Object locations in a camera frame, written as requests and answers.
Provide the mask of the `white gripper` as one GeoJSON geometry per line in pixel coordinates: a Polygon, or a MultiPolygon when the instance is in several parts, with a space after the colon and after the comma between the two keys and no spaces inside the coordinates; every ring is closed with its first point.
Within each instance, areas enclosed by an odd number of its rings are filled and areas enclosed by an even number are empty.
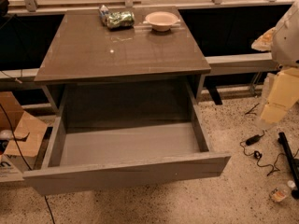
{"type": "Polygon", "coordinates": [[[273,79],[260,118],[267,124],[280,122],[299,100],[299,69],[287,68],[273,79]]]}

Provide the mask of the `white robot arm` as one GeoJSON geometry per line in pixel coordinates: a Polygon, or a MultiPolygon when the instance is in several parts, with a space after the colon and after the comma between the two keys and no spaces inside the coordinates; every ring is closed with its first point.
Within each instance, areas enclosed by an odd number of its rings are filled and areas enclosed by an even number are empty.
{"type": "Polygon", "coordinates": [[[281,70],[272,78],[259,115],[264,124],[280,122],[299,100],[299,2],[295,1],[275,27],[257,38],[251,47],[270,51],[281,70]]]}

